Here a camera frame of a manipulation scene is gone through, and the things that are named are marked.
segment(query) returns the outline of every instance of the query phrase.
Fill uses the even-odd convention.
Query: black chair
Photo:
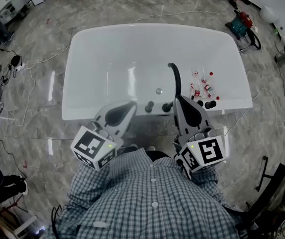
[[[285,166],[283,164],[279,164],[275,174],[273,175],[266,189],[247,212],[238,212],[224,207],[229,214],[241,218],[242,222],[236,225],[236,229],[238,231],[247,230],[249,238],[260,238],[256,236],[261,236],[269,232],[268,228],[259,227],[257,230],[252,231],[250,230],[250,228],[254,224],[255,220],[270,206],[270,204],[272,203],[271,199],[279,193],[284,184]]]

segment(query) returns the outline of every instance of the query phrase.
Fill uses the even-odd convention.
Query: white cable
[[[29,70],[29,72],[30,72],[30,74],[31,74],[31,78],[32,78],[32,80],[34,81],[34,86],[33,86],[33,88],[30,90],[30,92],[29,92],[29,94],[28,94],[28,96],[27,96],[27,106],[26,106],[25,111],[24,111],[24,117],[23,117],[22,124],[18,124],[18,123],[17,123],[17,121],[16,121],[16,119],[15,119],[14,113],[12,113],[12,112],[10,112],[9,110],[7,110],[6,108],[4,108],[4,109],[7,111],[7,124],[8,124],[8,114],[10,113],[10,114],[13,115],[15,124],[16,124],[17,126],[22,126],[22,125],[24,125],[25,117],[26,117],[26,112],[27,112],[27,109],[28,109],[28,106],[29,106],[29,97],[30,97],[32,91],[34,90],[34,88],[35,88],[35,86],[36,86],[36,81],[34,80],[34,78],[33,78],[33,76],[32,76],[32,71],[31,71],[31,70],[34,68],[34,66],[36,66],[37,64],[40,64],[40,63],[47,62],[47,61],[49,61],[50,59],[52,59],[52,58],[54,58],[54,57],[56,57],[56,56],[59,56],[59,55],[62,54],[65,50],[67,50],[69,47],[70,47],[70,46],[68,46],[67,48],[65,48],[65,49],[64,49],[63,51],[61,51],[60,53],[58,53],[58,54],[56,54],[56,55],[50,57],[49,59],[46,59],[46,60],[43,60],[43,61],[40,61],[40,62],[36,62],[31,68],[28,68],[28,67],[26,68],[27,70]]]
[[[147,16],[145,18],[136,19],[136,20],[134,20],[132,22],[129,22],[128,24],[132,24],[134,22],[137,22],[137,21],[140,21],[140,20],[144,20],[144,19],[148,19],[148,18],[156,18],[156,17],[164,17],[164,16],[172,16],[172,15],[181,15],[181,14],[185,14],[185,13],[195,13],[195,12],[223,15],[223,16],[226,16],[229,19],[233,19],[233,18],[229,17],[228,15],[223,14],[223,13],[219,13],[219,12],[202,11],[202,10],[190,10],[190,11],[184,11],[184,12],[180,12],[180,13],[171,13],[171,14],[162,14],[161,13],[161,15],[150,15],[150,16]]]
[[[259,91],[257,92],[257,94],[254,96],[254,98],[252,99],[252,102],[253,102],[254,99],[258,96],[258,94],[259,94],[261,91],[263,91],[263,90],[267,90],[267,91],[272,95],[272,97],[273,97],[273,99],[274,99],[274,103],[275,103],[275,123],[276,123],[276,128],[280,128],[280,127],[284,126],[283,124],[280,125],[280,126],[278,126],[278,124],[277,124],[277,104],[276,104],[276,100],[275,100],[274,95],[272,94],[272,92],[271,92],[269,89],[262,88],[261,90],[259,90]],[[241,120],[241,119],[244,117],[244,115],[245,115],[250,109],[251,109],[251,108],[248,108],[248,109],[243,113],[243,115],[236,121],[235,125],[234,125],[233,127],[231,127],[231,128],[226,132],[226,134],[223,135],[222,137],[225,137],[225,136],[231,131],[231,129],[233,129],[234,127],[236,127],[237,122],[238,122],[239,120]]]

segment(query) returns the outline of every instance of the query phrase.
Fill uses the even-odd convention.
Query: machine
[[[202,107],[203,102],[181,95],[181,79],[174,63],[172,68],[176,80],[176,95],[163,109],[174,110],[175,125],[179,130],[173,142],[177,154],[174,160],[183,167],[185,175],[191,179],[192,173],[215,165],[225,159],[221,136],[216,136],[209,117]],[[81,127],[71,149],[76,158],[99,171],[113,158],[123,145],[121,139],[130,126],[137,111],[133,101],[122,101],[104,106],[92,120],[88,128]]]

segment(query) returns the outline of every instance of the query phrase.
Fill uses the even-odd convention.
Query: white bathtub
[[[63,119],[91,119],[104,105],[124,100],[137,102],[138,116],[171,115],[172,109],[168,114],[162,111],[175,95],[170,62],[180,71],[182,95],[187,97],[192,71],[201,73],[203,66],[207,83],[220,97],[209,115],[252,107],[242,59],[228,34],[185,25],[125,24],[87,29],[73,37]],[[151,113],[145,112],[149,101],[155,104]]]

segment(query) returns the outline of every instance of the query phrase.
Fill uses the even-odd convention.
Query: shirt button
[[[158,202],[153,202],[153,203],[151,204],[152,207],[157,207],[158,205],[159,205]]]

